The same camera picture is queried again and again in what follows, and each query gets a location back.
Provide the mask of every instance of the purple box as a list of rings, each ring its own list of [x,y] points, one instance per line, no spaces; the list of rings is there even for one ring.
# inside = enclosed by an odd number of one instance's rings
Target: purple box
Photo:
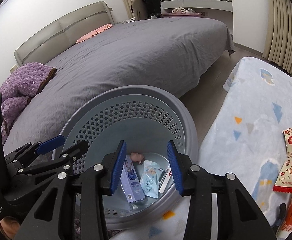
[[[129,155],[126,156],[120,181],[129,203],[145,198],[144,191],[140,186],[139,179]]]

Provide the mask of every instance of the beige upholstered headboard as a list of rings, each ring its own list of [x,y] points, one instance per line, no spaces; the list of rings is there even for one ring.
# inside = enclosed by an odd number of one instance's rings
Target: beige upholstered headboard
[[[80,37],[108,23],[114,24],[104,1],[79,8],[47,25],[16,49],[17,64],[46,64],[74,45]]]

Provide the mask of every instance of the metal screw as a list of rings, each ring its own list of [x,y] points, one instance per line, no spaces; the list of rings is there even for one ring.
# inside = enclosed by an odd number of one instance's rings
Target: metal screw
[[[94,170],[95,170],[95,171],[101,171],[103,168],[104,168],[104,166],[101,165],[101,164],[96,164],[96,165],[94,166]]]
[[[227,178],[230,180],[234,180],[236,178],[236,176],[232,173],[227,173]]]
[[[67,177],[67,173],[66,172],[61,172],[61,173],[58,174],[58,178],[59,179],[64,179],[66,177]]]
[[[198,165],[191,165],[191,166],[190,166],[190,169],[191,169],[192,171],[199,171],[200,167],[199,167]]]

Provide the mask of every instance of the light switch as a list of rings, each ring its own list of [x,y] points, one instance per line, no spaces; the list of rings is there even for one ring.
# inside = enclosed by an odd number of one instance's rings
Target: light switch
[[[12,67],[12,69],[10,70],[10,73],[13,73],[17,68],[18,68],[17,65],[14,65],[14,66]]]

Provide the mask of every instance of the pink toy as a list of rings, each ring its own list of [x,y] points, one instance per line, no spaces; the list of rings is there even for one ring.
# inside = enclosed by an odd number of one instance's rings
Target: pink toy
[[[142,160],[144,159],[144,156],[139,153],[131,153],[130,158],[133,162],[139,162],[139,164],[141,164]]]

